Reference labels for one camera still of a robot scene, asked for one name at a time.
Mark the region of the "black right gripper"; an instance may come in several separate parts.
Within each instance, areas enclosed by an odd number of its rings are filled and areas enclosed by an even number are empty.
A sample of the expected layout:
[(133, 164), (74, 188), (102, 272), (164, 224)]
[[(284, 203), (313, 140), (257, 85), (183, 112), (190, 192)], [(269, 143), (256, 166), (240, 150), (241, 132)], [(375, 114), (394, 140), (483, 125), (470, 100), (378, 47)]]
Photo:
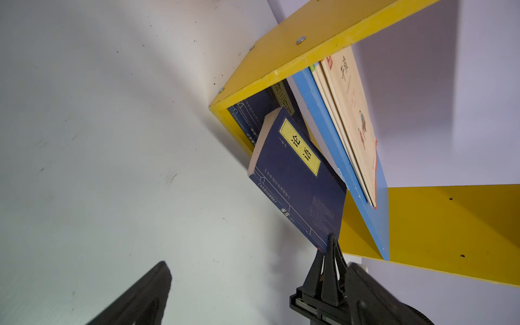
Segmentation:
[(290, 296), (290, 308), (310, 324), (353, 324), (348, 306), (341, 306), (347, 296), (346, 271), (337, 237), (329, 234), (326, 252), (317, 250), (303, 286)]

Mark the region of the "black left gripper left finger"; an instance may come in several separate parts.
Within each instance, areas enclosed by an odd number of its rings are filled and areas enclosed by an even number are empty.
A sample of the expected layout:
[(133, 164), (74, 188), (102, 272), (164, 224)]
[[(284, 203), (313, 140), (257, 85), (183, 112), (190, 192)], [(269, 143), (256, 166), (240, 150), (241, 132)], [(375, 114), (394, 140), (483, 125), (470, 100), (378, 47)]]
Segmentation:
[(171, 282), (171, 272), (161, 261), (89, 323), (160, 324)]

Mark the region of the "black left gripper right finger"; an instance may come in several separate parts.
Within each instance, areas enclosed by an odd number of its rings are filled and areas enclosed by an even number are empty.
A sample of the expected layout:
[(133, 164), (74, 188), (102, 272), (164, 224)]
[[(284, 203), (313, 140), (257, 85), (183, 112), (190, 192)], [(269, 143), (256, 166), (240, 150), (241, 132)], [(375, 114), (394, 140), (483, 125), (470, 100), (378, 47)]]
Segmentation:
[(395, 298), (354, 262), (345, 274), (347, 303), (353, 324), (432, 324), (423, 313)]

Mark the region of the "large dark blue book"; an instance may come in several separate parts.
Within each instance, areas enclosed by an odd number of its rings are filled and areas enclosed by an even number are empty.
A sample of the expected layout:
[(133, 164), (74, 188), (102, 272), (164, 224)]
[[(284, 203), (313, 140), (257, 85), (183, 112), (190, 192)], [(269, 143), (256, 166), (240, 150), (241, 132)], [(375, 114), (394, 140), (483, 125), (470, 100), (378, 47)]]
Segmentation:
[(344, 181), (285, 107), (269, 113), (248, 168), (249, 178), (320, 251), (341, 230)]

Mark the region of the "small dark blue poetry book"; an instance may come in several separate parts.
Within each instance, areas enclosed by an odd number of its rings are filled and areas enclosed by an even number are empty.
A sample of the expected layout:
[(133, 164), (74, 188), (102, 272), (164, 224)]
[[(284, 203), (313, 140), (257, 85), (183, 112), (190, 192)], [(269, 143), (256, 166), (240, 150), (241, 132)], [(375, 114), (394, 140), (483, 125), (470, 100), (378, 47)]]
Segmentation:
[(303, 133), (309, 136), (295, 96), (285, 79), (232, 105), (227, 110), (252, 145), (255, 146), (265, 117), (280, 107), (285, 107), (295, 123), (303, 129)]

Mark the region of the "blue-edged beige reading book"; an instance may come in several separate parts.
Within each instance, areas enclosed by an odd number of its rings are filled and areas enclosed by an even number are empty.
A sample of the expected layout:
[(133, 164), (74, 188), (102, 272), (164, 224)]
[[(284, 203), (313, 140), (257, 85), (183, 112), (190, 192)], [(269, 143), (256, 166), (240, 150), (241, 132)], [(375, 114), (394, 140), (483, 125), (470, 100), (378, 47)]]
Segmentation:
[(369, 195), (369, 191), (364, 182), (363, 174), (359, 168), (356, 156), (353, 151), (353, 147), (350, 144), (349, 138), (346, 133), (346, 129), (344, 127), (343, 121), (341, 120), (341, 116), (339, 114), (337, 105), (335, 104), (329, 84), (326, 80), (326, 82), (324, 84), (317, 83), (317, 86), (318, 86), (318, 90), (320, 91), (320, 94), (324, 100), (327, 112), (329, 113), (329, 115), (331, 117), (335, 131), (338, 133), (341, 145), (342, 145), (343, 149), (345, 150), (347, 157), (353, 167), (353, 170), (355, 171), (357, 180), (359, 181), (359, 183), (361, 185), (364, 196), (365, 196), (368, 204), (373, 206), (373, 202)]

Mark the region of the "red-edged beige reading book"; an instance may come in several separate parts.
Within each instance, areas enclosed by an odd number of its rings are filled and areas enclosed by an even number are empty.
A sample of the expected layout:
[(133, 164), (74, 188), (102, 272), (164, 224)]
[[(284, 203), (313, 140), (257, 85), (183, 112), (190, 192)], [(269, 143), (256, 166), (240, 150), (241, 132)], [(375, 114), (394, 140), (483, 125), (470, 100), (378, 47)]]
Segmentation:
[(377, 139), (353, 47), (332, 54), (322, 60), (321, 65), (376, 208)]

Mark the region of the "green-edged beige reading book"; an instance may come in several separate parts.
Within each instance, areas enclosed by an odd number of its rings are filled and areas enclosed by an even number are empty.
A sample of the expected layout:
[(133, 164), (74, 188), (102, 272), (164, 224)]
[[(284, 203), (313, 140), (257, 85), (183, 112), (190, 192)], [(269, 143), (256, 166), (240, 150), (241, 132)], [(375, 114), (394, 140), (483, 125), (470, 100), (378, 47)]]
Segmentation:
[(310, 70), (316, 83), (324, 84), (326, 82), (320, 62), (316, 62), (315, 64), (310, 66)]

